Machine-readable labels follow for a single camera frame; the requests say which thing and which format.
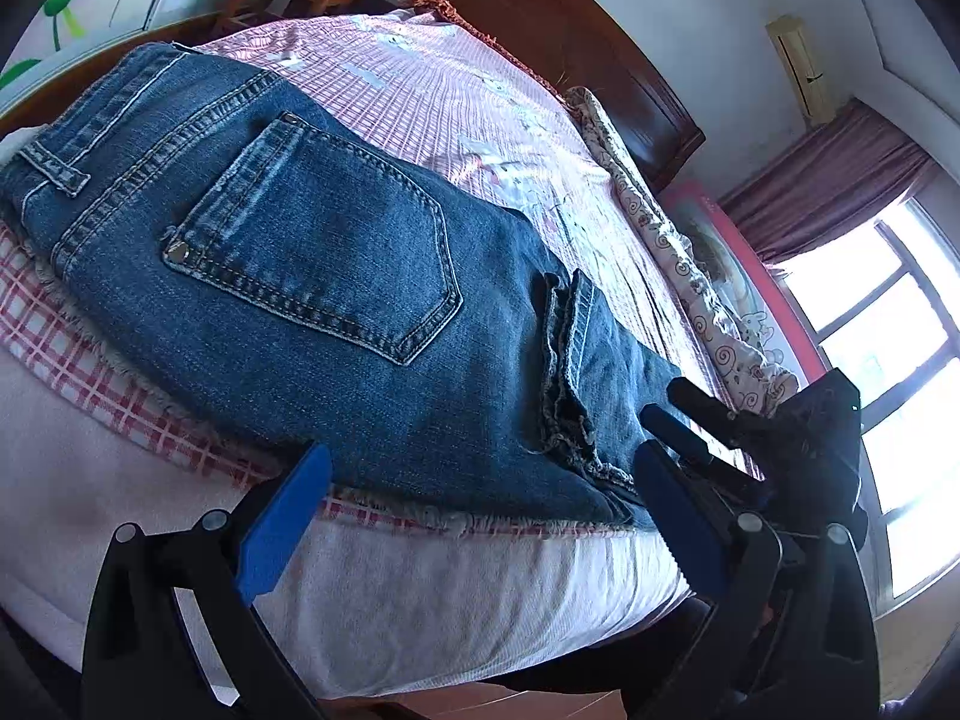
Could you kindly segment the floral patterned quilt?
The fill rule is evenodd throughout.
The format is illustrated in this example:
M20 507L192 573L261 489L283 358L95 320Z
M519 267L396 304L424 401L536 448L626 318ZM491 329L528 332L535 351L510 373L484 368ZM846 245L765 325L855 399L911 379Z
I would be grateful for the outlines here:
M617 199L633 231L651 250L679 296L734 406L755 415L773 416L781 403L799 392L799 380L743 339L734 314L724 307L695 262L690 241L662 210L596 94L575 86L563 94L563 101L592 158L612 177Z

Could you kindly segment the pink cartoon bed side panel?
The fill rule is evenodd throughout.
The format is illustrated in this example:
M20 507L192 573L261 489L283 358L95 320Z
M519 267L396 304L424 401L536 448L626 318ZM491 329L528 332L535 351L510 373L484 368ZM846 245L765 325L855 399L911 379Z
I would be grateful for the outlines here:
M695 181L674 182L659 202L680 232L740 333L805 387L828 371L817 347L754 249L731 218Z

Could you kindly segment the purple curtain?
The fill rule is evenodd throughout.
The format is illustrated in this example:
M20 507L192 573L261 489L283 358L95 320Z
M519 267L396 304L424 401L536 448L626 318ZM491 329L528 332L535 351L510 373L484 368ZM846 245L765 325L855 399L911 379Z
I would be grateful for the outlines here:
M851 99L719 206L758 258L778 265L841 238L939 174L910 135Z

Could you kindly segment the dark wooden headboard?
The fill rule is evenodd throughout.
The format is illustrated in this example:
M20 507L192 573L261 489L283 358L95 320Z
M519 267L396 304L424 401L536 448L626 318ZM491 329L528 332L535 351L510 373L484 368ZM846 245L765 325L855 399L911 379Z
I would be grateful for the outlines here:
M596 0L448 2L556 91L596 94L652 188L666 188L704 144L679 96Z

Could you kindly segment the window with dark frame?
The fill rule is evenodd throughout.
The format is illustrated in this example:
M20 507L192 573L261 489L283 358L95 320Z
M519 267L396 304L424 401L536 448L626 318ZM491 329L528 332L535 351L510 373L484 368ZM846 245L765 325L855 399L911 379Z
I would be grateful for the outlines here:
M915 199L776 267L815 357L861 394L874 608L958 559L958 255Z

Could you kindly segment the wall air conditioner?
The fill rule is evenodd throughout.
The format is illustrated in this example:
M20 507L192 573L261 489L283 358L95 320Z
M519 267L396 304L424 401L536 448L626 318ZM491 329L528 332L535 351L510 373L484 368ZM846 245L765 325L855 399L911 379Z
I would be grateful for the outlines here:
M791 83L800 114L811 127L828 124L836 115L823 68L815 58L804 21L784 15L766 25L766 34Z

